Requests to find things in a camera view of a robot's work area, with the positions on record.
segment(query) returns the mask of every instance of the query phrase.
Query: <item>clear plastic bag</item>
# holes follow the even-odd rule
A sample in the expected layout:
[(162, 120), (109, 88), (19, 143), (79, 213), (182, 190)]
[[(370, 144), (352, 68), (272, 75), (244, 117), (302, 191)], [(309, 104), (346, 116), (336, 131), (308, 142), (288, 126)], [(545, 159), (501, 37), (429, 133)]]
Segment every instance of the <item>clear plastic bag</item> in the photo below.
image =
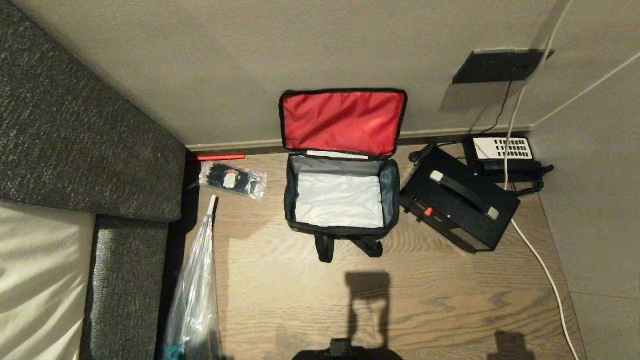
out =
[(215, 203), (213, 196), (180, 271), (166, 326), (163, 360), (222, 359), (212, 240)]
[(221, 188), (261, 200), (267, 187), (267, 174), (205, 161), (202, 163), (199, 182), (200, 186)]

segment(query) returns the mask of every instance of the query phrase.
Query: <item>insulated bag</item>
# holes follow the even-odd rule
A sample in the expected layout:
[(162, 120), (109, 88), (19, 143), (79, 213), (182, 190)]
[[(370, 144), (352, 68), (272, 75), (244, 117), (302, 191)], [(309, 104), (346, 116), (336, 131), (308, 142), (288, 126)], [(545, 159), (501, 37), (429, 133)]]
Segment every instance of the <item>insulated bag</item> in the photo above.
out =
[(331, 263), (336, 239), (378, 258), (399, 217), (400, 174), (391, 159), (406, 109), (396, 89), (332, 89), (280, 98), (282, 142), (289, 149), (285, 217), (316, 236)]

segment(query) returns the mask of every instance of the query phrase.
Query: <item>sofa cushion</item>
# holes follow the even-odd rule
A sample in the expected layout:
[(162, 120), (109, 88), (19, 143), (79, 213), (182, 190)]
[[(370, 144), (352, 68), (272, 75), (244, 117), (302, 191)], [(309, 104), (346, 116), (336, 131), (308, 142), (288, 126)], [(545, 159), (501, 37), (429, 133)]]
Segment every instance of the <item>sofa cushion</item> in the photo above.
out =
[(0, 359), (77, 359), (95, 215), (0, 203)]
[(97, 216), (80, 359), (153, 359), (167, 230)]

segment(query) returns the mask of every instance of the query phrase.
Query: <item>black strap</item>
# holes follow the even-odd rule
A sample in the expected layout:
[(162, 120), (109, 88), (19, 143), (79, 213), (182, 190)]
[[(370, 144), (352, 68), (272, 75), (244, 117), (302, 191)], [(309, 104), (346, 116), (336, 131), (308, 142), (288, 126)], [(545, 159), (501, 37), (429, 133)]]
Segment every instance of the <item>black strap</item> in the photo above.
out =
[(323, 263), (331, 263), (333, 261), (333, 248), (335, 246), (335, 238), (329, 235), (316, 235), (316, 250), (318, 257)]
[(495, 214), (493, 213), (495, 210), (492, 211), (493, 208), (489, 204), (487, 204), (482, 197), (480, 197), (478, 194), (476, 194), (470, 188), (467, 188), (466, 186), (462, 185), (461, 183), (455, 181), (454, 179), (451, 179), (450, 177), (442, 174), (442, 178), (440, 180), (435, 180), (435, 181), (438, 182), (442, 186), (446, 186), (446, 187), (450, 188), (451, 190), (453, 190), (456, 193), (460, 194), (465, 199), (469, 200), (469, 202), (471, 202), (478, 209), (480, 209), (480, 211), (482, 211), (485, 215), (487, 215), (489, 217), (492, 217), (492, 216), (495, 216), (495, 214), (497, 214), (497, 212), (495, 212)]
[(351, 242), (356, 244), (360, 250), (369, 255), (370, 258), (379, 258), (382, 256), (382, 243), (374, 238), (362, 237), (362, 238), (350, 238)]

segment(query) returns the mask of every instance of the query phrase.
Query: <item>red lining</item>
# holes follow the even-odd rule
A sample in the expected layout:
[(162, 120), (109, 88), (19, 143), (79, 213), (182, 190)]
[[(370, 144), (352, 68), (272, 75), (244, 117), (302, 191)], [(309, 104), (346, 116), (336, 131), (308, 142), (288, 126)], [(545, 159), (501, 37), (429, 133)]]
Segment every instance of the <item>red lining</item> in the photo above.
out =
[(332, 92), (284, 97), (288, 149), (392, 155), (402, 117), (403, 92)]

